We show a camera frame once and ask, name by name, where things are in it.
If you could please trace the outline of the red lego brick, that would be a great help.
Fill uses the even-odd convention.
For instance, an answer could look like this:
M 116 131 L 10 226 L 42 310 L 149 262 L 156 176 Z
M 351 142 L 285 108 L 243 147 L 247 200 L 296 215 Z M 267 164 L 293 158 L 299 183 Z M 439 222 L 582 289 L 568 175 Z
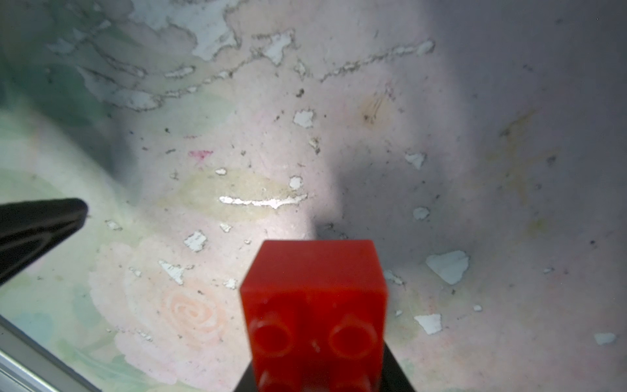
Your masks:
M 389 292 L 371 240 L 266 240 L 240 285 L 259 391 L 377 391 Z

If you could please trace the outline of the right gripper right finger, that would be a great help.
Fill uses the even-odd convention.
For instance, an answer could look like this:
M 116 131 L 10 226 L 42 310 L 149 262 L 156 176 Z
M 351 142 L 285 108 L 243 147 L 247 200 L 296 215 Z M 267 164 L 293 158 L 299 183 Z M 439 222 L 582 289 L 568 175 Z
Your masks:
M 384 344 L 381 392 L 416 392 L 387 344 Z

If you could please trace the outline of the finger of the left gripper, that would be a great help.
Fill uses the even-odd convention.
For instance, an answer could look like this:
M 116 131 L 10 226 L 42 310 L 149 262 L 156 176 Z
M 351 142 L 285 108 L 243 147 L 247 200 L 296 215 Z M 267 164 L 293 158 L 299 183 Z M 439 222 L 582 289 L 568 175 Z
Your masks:
M 1 206 L 1 283 L 83 228 L 88 205 L 81 199 L 23 201 Z

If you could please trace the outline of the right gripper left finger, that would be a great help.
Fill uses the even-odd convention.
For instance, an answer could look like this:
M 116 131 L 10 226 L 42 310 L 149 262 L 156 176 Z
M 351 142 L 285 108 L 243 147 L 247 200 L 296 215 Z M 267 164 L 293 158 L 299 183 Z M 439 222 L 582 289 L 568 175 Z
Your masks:
M 258 392 L 252 364 L 248 364 L 233 392 Z

